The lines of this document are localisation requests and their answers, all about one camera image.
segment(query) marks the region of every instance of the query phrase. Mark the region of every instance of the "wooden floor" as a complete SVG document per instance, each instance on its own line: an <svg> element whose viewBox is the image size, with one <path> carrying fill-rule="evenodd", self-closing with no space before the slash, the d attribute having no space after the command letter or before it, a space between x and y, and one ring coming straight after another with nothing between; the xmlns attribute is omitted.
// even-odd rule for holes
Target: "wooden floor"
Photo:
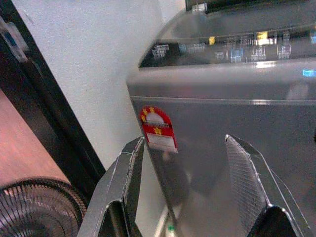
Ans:
<svg viewBox="0 0 316 237"><path fill-rule="evenodd" d="M0 186L34 176L57 178L68 182L0 90Z"/></svg>

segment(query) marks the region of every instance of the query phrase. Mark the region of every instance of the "blue light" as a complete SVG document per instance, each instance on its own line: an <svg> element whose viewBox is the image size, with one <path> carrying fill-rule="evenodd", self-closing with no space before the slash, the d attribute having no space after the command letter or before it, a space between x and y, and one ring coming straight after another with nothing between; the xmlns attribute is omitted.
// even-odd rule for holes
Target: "blue light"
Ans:
<svg viewBox="0 0 316 237"><path fill-rule="evenodd" d="M316 43L316 32L313 32L311 34L311 41L312 41L312 44Z"/></svg>
<svg viewBox="0 0 316 237"><path fill-rule="evenodd" d="M316 71L314 70L303 70L303 76L308 78L314 78L316 77Z"/></svg>

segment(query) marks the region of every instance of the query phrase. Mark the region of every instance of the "white wall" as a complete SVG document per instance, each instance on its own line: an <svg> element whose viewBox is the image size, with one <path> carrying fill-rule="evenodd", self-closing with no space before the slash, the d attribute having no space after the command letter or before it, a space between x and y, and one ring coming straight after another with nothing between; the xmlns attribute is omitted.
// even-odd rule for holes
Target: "white wall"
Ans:
<svg viewBox="0 0 316 237"><path fill-rule="evenodd" d="M161 16L164 23L167 23L180 10L186 8L185 0L159 0Z"/></svg>
<svg viewBox="0 0 316 237"><path fill-rule="evenodd" d="M105 168L141 135L126 76L180 1L13 1ZM145 155L137 214L144 237L153 236L163 206Z"/></svg>

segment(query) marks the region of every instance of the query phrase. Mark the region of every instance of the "star sticker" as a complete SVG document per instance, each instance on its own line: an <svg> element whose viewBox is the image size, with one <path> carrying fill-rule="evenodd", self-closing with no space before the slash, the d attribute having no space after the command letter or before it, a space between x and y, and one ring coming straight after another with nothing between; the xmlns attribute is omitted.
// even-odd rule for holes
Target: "star sticker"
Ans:
<svg viewBox="0 0 316 237"><path fill-rule="evenodd" d="M161 129L155 127L154 131L155 131L155 134L161 135Z"/></svg>

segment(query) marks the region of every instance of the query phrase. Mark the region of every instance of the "yellow light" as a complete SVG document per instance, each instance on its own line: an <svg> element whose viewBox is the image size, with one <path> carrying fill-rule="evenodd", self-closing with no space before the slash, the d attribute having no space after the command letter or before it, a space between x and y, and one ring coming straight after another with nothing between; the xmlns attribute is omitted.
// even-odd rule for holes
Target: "yellow light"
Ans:
<svg viewBox="0 0 316 237"><path fill-rule="evenodd" d="M208 38L208 42L209 42L209 45L215 44L215 36L211 36L210 38Z"/></svg>
<svg viewBox="0 0 316 237"><path fill-rule="evenodd" d="M257 32L257 40L265 40L267 38L268 38L267 31Z"/></svg>

